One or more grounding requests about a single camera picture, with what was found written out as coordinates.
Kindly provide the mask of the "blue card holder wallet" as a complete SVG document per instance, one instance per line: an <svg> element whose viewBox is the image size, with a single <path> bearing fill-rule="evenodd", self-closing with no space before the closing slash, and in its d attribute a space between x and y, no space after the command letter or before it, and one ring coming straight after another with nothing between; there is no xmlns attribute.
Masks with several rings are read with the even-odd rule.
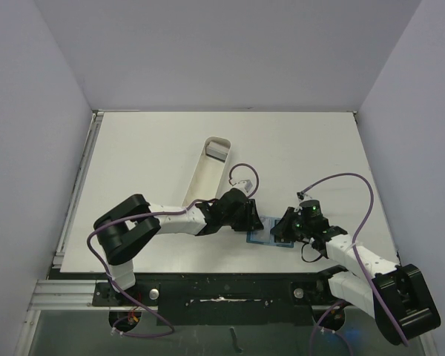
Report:
<svg viewBox="0 0 445 356"><path fill-rule="evenodd" d="M246 242L258 245L267 245L280 248L294 248L294 243L286 239L279 239L271 233L271 229L278 224L280 218L261 216L263 229L259 231L248 232Z"/></svg>

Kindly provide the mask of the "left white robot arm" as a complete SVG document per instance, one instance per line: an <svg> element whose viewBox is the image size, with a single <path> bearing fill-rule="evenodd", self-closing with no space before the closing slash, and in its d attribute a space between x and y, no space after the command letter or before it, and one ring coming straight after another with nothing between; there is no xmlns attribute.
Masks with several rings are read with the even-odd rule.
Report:
<svg viewBox="0 0 445 356"><path fill-rule="evenodd" d="M256 202L238 188L219 199L194 200L186 207L165 207L149 203L134 194L93 224L93 237L101 245L103 265L111 283L110 296L121 305L136 296L133 258L158 234L206 236L222 227L236 232L263 229Z"/></svg>

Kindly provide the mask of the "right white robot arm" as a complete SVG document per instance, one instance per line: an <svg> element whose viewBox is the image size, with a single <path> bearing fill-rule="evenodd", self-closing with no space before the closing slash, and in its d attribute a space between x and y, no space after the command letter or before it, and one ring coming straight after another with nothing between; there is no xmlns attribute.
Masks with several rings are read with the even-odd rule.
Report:
<svg viewBox="0 0 445 356"><path fill-rule="evenodd" d="M285 242L307 242L323 257L343 267L315 285L324 303L342 299L371 316L380 333L400 345L441 325L441 316L420 269L402 266L353 241L331 225L317 200L287 208L271 234Z"/></svg>

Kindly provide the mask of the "white oblong plastic tray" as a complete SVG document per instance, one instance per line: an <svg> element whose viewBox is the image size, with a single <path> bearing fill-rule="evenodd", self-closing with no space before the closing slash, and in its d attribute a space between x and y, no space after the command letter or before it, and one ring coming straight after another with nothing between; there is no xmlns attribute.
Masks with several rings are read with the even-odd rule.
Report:
<svg viewBox="0 0 445 356"><path fill-rule="evenodd" d="M229 154L225 162L206 156L205 148L208 145L225 146L229 149ZM182 202L184 206L189 205L194 200L210 200L216 197L219 186L225 173L228 158L231 151L231 142L227 139L212 136L207 138L203 145L202 152L197 162L194 174L188 186L185 198Z"/></svg>

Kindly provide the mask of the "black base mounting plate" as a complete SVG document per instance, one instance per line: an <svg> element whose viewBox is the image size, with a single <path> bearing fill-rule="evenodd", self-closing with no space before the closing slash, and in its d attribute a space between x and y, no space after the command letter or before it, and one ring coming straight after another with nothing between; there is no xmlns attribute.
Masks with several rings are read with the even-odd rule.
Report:
<svg viewBox="0 0 445 356"><path fill-rule="evenodd" d="M335 301L329 271L294 274L138 274L129 295L174 326L310 326Z"/></svg>

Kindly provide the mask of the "aluminium frame rail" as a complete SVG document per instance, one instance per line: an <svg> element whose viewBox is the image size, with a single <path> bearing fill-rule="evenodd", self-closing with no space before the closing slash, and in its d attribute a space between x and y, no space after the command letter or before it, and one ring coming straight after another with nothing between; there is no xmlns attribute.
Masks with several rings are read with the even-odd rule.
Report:
<svg viewBox="0 0 445 356"><path fill-rule="evenodd" d="M79 169L73 184L70 202L65 215L65 222L59 235L56 252L53 255L47 276L38 280L27 307L27 314L14 351L15 355L29 355L43 311L84 311L92 308L92 288L94 278L83 274L63 274L60 272L64 260L73 218L90 164L93 148L99 134L104 116L103 111L93 111L90 127L85 140L85 147L80 159Z"/></svg>

